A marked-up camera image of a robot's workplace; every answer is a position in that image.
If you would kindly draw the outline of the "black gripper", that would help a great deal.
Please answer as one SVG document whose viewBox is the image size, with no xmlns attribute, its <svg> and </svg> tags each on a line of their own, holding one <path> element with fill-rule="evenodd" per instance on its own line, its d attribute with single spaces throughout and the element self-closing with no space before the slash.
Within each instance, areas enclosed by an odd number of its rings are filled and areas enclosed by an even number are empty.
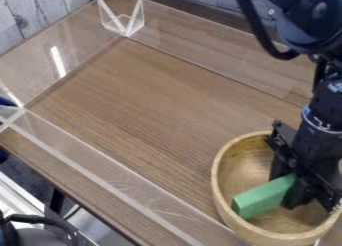
<svg viewBox="0 0 342 246">
<path fill-rule="evenodd" d="M 327 212 L 334 211 L 342 205 L 342 130 L 306 106 L 299 128 L 275 120 L 266 142 L 274 150 L 268 180 L 296 176 L 282 206 L 292 210 L 316 200 Z"/>
</svg>

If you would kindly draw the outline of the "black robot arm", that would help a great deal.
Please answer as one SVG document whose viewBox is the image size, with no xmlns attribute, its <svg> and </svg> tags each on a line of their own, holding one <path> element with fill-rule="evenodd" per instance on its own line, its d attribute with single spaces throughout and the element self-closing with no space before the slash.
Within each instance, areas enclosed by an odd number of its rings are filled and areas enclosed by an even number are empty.
<svg viewBox="0 0 342 246">
<path fill-rule="evenodd" d="M 318 201 L 331 211 L 342 206 L 342 0 L 268 1 L 279 38 L 316 62 L 299 127 L 276 121 L 267 136 L 270 178 L 295 176 L 282 200 L 286 208 Z"/>
</svg>

